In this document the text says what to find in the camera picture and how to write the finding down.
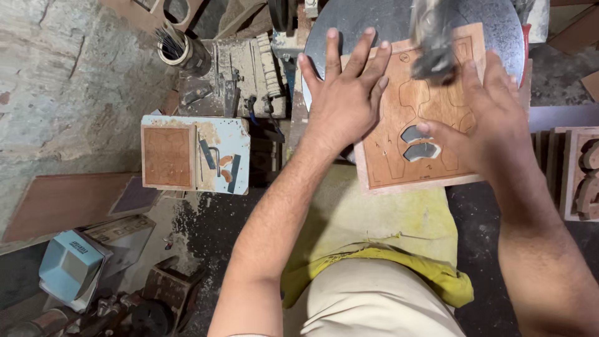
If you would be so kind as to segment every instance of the orange wooden piece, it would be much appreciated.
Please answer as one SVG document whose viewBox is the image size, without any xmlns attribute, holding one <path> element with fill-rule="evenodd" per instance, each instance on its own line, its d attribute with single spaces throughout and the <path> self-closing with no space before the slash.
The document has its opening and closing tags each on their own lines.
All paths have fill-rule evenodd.
<svg viewBox="0 0 599 337">
<path fill-rule="evenodd" d="M 191 186 L 189 129 L 145 128 L 146 184 Z"/>
<path fill-rule="evenodd" d="M 419 57 L 420 50 L 411 46 L 408 40 L 392 43 L 392 55 L 385 72 L 389 83 L 380 104 L 381 119 L 372 132 L 355 145 L 359 177 L 368 189 L 393 187 L 392 191 L 401 191 L 480 180 L 446 147 L 436 158 L 410 162 L 403 156 L 412 145 L 435 143 L 434 139 L 406 143 L 401 135 L 412 125 L 432 119 L 462 132 L 475 125 L 474 116 L 464 100 L 459 73 L 467 61 L 474 59 L 482 80 L 485 69 L 482 24 L 459 27 L 454 30 L 454 37 L 457 80 L 443 86 L 436 86 L 430 80 L 412 79 L 410 67 Z M 371 50 L 369 60 L 374 58 L 376 50 Z M 343 56 L 342 64 L 348 60 L 348 56 Z"/>
</svg>

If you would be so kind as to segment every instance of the left hand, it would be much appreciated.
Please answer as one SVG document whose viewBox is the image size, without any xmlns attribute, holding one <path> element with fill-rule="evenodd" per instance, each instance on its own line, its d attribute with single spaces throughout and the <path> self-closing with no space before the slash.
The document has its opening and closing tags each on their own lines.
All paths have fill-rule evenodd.
<svg viewBox="0 0 599 337">
<path fill-rule="evenodd" d="M 375 30 L 367 28 L 341 72 L 339 32 L 326 33 L 325 80 L 314 73 L 305 54 L 299 54 L 299 67 L 312 95 L 310 121 L 301 143 L 338 155 L 347 145 L 366 134 L 377 120 L 379 102 L 389 79 L 384 76 L 391 57 L 391 44 L 383 41 L 364 72 Z"/>
</svg>

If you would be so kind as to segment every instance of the cardboard box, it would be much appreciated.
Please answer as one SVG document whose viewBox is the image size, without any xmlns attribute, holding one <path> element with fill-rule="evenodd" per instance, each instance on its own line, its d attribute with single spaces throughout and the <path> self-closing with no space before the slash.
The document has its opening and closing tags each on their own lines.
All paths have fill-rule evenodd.
<svg viewBox="0 0 599 337">
<path fill-rule="evenodd" d="M 70 302 L 87 290 L 103 259 L 77 232 L 65 231 L 48 243 L 40 278 L 54 297 Z"/>
</svg>

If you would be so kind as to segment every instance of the right hand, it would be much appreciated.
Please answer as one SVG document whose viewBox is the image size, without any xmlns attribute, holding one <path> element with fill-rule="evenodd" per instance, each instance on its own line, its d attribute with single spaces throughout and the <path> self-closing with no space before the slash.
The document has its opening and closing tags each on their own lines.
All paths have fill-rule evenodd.
<svg viewBox="0 0 599 337">
<path fill-rule="evenodd" d="M 504 182 L 510 172 L 538 169 L 527 114 L 518 101 L 518 86 L 507 75 L 500 57 L 486 53 L 482 85 L 474 61 L 469 61 L 462 69 L 462 84 L 476 126 L 464 134 L 444 123 L 426 121 L 418 124 L 418 130 L 449 147 L 491 184 Z"/>
</svg>

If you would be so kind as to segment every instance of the wooden plank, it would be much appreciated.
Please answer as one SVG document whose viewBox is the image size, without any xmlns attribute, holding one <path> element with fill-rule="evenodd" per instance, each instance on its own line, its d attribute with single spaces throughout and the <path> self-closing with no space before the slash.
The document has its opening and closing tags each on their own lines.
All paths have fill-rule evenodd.
<svg viewBox="0 0 599 337">
<path fill-rule="evenodd" d="M 599 40 L 599 5 L 586 9 L 580 19 L 572 23 L 547 44 L 568 55 L 574 55 Z"/>
<path fill-rule="evenodd" d="M 586 76 L 581 81 L 582 85 L 584 85 L 589 94 L 591 94 L 591 97 L 593 97 L 593 100 L 599 103 L 599 71 Z"/>
<path fill-rule="evenodd" d="M 548 159 L 548 147 L 549 147 L 549 135 L 550 131 L 538 131 L 536 137 L 536 155 L 539 167 L 543 174 L 547 173 L 547 159 Z"/>
<path fill-rule="evenodd" d="M 594 221 L 581 218 L 574 201 L 580 194 L 582 182 L 588 171 L 580 167 L 580 157 L 597 141 L 599 141 L 598 129 L 566 131 L 564 171 L 559 203 L 559 214 L 565 221 Z"/>
<path fill-rule="evenodd" d="M 25 240 L 110 219 L 136 173 L 37 176 L 7 226 L 3 242 Z"/>
<path fill-rule="evenodd" d="M 528 59 L 526 75 L 524 76 L 524 82 L 521 83 L 520 89 L 518 89 L 518 100 L 520 106 L 524 109 L 527 116 L 530 115 L 530 98 L 531 98 L 531 86 L 533 83 L 533 59 Z"/>
<path fill-rule="evenodd" d="M 485 41 L 481 23 L 454 29 L 456 63 L 462 67 L 473 59 L 479 78 L 485 71 Z M 370 51 L 374 58 L 377 48 Z M 461 78 L 449 86 L 433 86 L 427 80 L 410 78 L 410 66 L 419 50 L 409 40 L 392 43 L 392 55 L 386 70 L 389 84 L 381 100 L 379 123 L 354 146 L 358 177 L 369 194 L 401 192 L 416 188 L 449 186 L 480 181 L 482 178 L 466 167 L 448 148 L 435 158 L 413 162 L 404 158 L 405 151 L 430 139 L 405 142 L 401 135 L 410 126 L 433 119 L 462 132 L 474 126 L 470 108 L 464 101 Z M 349 56 L 341 58 L 345 65 Z"/>
<path fill-rule="evenodd" d="M 596 2 L 597 2 L 597 0 L 550 0 L 549 5 L 551 7 L 556 7 L 556 6 L 594 4 Z"/>
<path fill-rule="evenodd" d="M 244 10 L 233 19 L 226 27 L 224 27 L 214 38 L 215 40 L 220 38 L 228 38 L 235 34 L 241 25 L 249 19 L 252 15 L 256 14 L 262 7 L 266 5 L 266 1 L 257 0 L 254 4 L 249 4 Z"/>
<path fill-rule="evenodd" d="M 143 185 L 159 189 L 195 189 L 195 127 L 141 126 Z"/>
</svg>

